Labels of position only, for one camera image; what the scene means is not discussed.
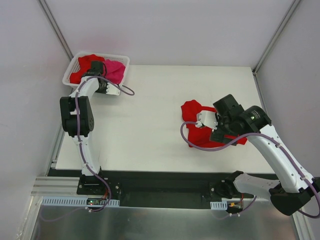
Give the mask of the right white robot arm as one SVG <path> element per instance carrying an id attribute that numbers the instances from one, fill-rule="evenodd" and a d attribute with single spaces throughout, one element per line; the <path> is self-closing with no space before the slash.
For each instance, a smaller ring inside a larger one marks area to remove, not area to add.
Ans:
<path id="1" fill-rule="evenodd" d="M 277 176 L 269 180 L 235 171 L 225 180 L 223 188 L 228 198 L 241 193 L 271 201 L 282 214 L 301 212 L 312 198 L 320 200 L 320 179 L 309 173 L 290 153 L 281 140 L 271 119 L 259 106 L 244 109 L 232 94 L 213 103 L 217 126 L 211 140 L 220 142 L 223 135 L 234 136 L 226 143 L 232 145 L 246 138 L 264 157 Z"/>

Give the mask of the white plastic basket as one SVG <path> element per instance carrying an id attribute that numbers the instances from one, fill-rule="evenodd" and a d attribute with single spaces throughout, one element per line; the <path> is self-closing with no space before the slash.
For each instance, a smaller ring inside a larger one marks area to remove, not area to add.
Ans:
<path id="1" fill-rule="evenodd" d="M 75 73 L 80 69 L 78 64 L 79 57 L 84 57 L 86 55 L 92 55 L 92 54 L 97 55 L 99 57 L 103 57 L 104 60 L 118 61 L 125 65 L 123 80 L 120 84 L 118 84 L 120 87 L 122 87 L 123 83 L 125 82 L 127 73 L 129 71 L 130 58 L 125 55 L 105 54 L 105 53 L 96 53 L 96 52 L 87 52 L 87 51 L 81 51 L 74 55 L 74 57 L 72 58 L 71 62 L 69 63 L 64 73 L 62 83 L 66 86 L 71 86 L 72 88 L 76 89 L 79 84 L 70 83 L 70 75 L 71 73 Z"/>

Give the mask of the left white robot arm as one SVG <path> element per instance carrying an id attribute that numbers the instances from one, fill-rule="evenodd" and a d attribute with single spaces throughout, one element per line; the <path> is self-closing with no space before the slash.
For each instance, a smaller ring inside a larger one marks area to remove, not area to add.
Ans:
<path id="1" fill-rule="evenodd" d="M 79 187 L 87 187 L 96 195 L 105 191 L 106 182 L 100 179 L 101 165 L 94 150 L 92 135 L 95 120 L 90 99 L 105 86 L 99 82 L 105 71 L 102 62 L 92 61 L 74 92 L 59 100 L 62 128 L 75 143 L 81 161 Z"/>

